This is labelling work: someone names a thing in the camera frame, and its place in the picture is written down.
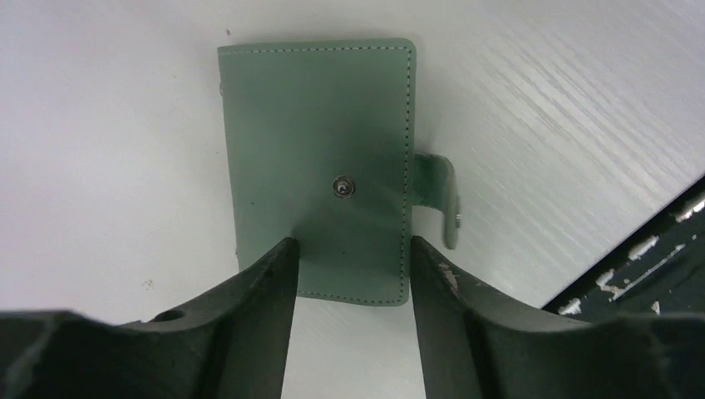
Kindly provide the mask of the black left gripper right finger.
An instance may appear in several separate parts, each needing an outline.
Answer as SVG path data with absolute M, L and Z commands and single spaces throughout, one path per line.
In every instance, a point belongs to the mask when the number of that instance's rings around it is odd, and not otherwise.
M 701 398 L 704 316 L 625 314 L 600 323 L 522 303 L 424 238 L 411 289 L 429 398 Z

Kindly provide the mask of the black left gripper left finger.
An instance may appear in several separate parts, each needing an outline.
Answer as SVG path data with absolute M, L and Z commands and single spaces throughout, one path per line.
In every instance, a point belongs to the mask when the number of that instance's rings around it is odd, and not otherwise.
M 298 286 L 286 238 L 252 266 L 147 322 L 67 310 L 1 315 L 4 398 L 278 398 Z

